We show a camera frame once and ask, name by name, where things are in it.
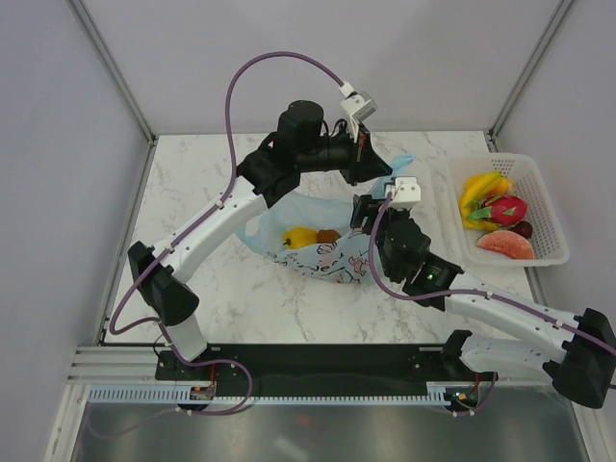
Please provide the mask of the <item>light blue plastic bag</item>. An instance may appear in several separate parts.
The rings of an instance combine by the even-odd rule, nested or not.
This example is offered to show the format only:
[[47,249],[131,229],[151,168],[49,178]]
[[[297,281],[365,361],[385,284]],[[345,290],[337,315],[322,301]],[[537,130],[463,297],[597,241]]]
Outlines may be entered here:
[[290,192],[236,235],[252,252],[301,275],[371,282],[369,236],[349,227],[353,205]]

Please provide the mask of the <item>yellow fake banana bunch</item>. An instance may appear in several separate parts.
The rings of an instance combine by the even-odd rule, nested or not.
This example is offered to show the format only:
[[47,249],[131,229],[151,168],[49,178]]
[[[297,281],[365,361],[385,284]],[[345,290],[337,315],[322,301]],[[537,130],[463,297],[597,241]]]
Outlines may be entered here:
[[494,223],[469,219],[469,216],[473,211],[474,204],[485,197],[489,191],[493,190],[501,179],[502,176],[498,171],[492,171],[480,175],[471,186],[463,191],[458,199],[458,210],[464,228],[486,232],[493,232],[498,229],[497,225]]

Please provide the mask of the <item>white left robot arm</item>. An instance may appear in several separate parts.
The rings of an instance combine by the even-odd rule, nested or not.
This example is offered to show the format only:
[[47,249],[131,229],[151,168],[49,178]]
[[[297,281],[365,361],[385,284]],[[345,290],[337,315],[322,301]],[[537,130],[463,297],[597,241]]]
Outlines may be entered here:
[[337,170],[351,186],[391,174],[364,124],[375,103],[365,93],[354,93],[341,107],[345,116],[328,134],[319,104],[292,102],[275,131],[237,165],[232,186],[219,199],[156,244],[137,242],[129,248],[134,284],[179,352],[176,365],[187,378],[202,378],[211,366],[195,315],[199,298],[188,286],[209,255],[297,188],[304,173]]

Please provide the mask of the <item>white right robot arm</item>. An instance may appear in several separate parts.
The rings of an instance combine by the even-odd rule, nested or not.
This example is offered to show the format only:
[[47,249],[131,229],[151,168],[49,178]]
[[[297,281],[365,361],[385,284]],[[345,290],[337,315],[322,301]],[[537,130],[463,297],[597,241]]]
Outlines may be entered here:
[[430,250],[431,240],[391,196],[355,196],[350,226],[369,236],[369,267],[387,295],[488,324],[509,335],[494,341],[453,332],[440,356],[451,379],[470,372],[531,376],[563,397],[603,407],[614,386],[615,332],[603,313],[552,309],[491,287]]

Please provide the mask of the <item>red fake dragon fruit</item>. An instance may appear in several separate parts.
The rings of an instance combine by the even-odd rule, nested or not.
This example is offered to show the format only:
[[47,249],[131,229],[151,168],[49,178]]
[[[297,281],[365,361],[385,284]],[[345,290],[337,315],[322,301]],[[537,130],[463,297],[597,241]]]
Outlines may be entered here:
[[522,221],[527,204],[520,197],[511,194],[497,194],[485,198],[479,207],[471,212],[468,220],[487,220],[496,225],[511,226]]

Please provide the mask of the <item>fake watermelon slice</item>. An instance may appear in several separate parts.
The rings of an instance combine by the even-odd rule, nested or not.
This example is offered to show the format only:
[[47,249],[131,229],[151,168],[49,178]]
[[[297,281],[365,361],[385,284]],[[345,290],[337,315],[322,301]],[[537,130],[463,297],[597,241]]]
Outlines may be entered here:
[[477,241],[476,246],[515,260],[535,258],[530,242],[523,236],[508,230],[497,230],[486,234]]

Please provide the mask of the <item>orange fake peach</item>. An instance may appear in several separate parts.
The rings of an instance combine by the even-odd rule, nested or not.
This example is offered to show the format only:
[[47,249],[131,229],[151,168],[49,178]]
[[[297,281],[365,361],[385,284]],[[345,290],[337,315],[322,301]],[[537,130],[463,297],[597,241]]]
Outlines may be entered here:
[[514,194],[515,191],[515,182],[505,177],[502,177],[497,186],[495,187],[495,194]]

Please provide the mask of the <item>dark purple fake plum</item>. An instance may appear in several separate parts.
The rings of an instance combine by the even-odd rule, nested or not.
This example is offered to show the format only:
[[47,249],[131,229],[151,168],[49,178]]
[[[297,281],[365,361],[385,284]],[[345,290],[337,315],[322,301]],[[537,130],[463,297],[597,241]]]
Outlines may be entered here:
[[526,240],[530,240],[533,234],[532,225],[525,220],[519,221],[517,224],[510,228],[510,231],[522,236]]

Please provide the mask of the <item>white plastic fruit basket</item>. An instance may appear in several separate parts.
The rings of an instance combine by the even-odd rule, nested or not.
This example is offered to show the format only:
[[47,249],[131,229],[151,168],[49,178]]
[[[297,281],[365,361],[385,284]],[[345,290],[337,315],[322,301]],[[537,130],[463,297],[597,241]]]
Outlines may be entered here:
[[548,267],[562,265],[569,260],[570,251],[550,194],[541,172],[533,159],[523,154],[472,152],[447,161],[449,203],[458,208],[467,178],[481,173],[498,171],[511,179],[518,196],[526,202],[525,220],[533,228],[529,239],[534,257],[512,259],[498,252],[482,249],[476,242],[483,231],[463,227],[459,214],[455,215],[455,230],[464,258],[473,264],[496,267]]

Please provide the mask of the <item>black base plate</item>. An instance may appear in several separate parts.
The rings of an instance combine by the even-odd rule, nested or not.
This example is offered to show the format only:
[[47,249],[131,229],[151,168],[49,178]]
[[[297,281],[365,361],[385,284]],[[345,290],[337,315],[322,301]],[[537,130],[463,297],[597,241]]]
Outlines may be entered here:
[[214,366],[188,367],[170,351],[160,353],[155,378],[161,381],[204,382],[214,379],[224,392],[245,395],[247,378],[252,394],[420,392],[429,382],[489,382],[490,372],[472,372],[459,360],[442,358],[441,344],[213,344],[198,362]]

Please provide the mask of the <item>right aluminium corner post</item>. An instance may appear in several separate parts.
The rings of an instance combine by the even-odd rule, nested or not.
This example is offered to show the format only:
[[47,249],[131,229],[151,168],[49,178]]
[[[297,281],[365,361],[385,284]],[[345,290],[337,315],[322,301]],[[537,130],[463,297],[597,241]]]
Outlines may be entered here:
[[540,67],[541,62],[543,62],[548,55],[552,43],[577,3],[578,1],[576,0],[559,0],[557,2],[548,22],[543,28],[538,40],[536,40],[530,55],[516,78],[512,89],[507,94],[504,103],[500,107],[494,122],[484,131],[484,139],[489,152],[499,151],[499,136],[502,130],[511,117],[520,98],[524,95],[526,87],[533,78],[533,75]]

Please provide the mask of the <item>aluminium corner post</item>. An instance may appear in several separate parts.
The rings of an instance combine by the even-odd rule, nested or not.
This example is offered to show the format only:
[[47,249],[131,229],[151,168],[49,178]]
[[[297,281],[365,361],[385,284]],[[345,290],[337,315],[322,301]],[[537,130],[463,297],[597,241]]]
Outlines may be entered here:
[[511,117],[520,98],[524,95],[526,87],[533,78],[533,75],[540,67],[541,62],[543,62],[548,55],[552,43],[577,3],[578,1],[576,0],[559,0],[557,2],[548,22],[543,28],[538,40],[536,40],[530,55],[516,78],[512,89],[507,94],[504,103],[500,107],[494,122],[484,131],[484,139],[489,152],[499,151],[499,136],[502,130]]
[[66,4],[71,9],[79,22],[80,27],[86,34],[86,37],[88,38],[97,58],[102,63],[102,66],[110,77],[115,90],[131,114],[131,117],[139,127],[141,134],[150,146],[155,145],[158,137],[152,130],[149,122],[146,120],[136,97],[121,72],[116,59],[101,34],[101,31],[91,15],[86,2],[82,0],[67,0]]

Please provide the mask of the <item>left aluminium corner post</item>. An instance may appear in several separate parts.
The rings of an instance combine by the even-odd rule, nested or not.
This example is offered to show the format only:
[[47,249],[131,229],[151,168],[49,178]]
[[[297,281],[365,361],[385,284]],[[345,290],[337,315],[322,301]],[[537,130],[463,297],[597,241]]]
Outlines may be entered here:
[[101,34],[101,31],[91,15],[86,2],[82,0],[67,0],[66,4],[71,9],[79,22],[80,27],[86,34],[86,37],[88,38],[97,58],[102,63],[102,66],[110,77],[115,90],[131,114],[131,117],[139,127],[141,134],[150,146],[155,145],[158,137],[152,130],[149,122],[146,120],[136,97],[121,72],[116,59]]

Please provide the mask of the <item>aluminium frame rail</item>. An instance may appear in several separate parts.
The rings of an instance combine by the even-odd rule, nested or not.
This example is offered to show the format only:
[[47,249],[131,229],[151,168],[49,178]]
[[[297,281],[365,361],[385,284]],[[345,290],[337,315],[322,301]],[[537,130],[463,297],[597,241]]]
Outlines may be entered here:
[[[73,381],[91,383],[186,382],[155,378],[162,351],[170,350],[155,351],[151,347],[137,346],[81,347],[74,356],[69,377]],[[472,372],[490,372],[499,378],[545,383],[552,380],[566,357],[564,353],[553,357],[536,346],[522,342],[482,337],[461,348],[443,346],[441,354],[444,360],[459,360]],[[217,360],[198,362],[195,359],[193,365],[188,367],[200,368],[217,363]],[[234,360],[227,363],[238,367],[246,378],[252,377],[241,363]]]

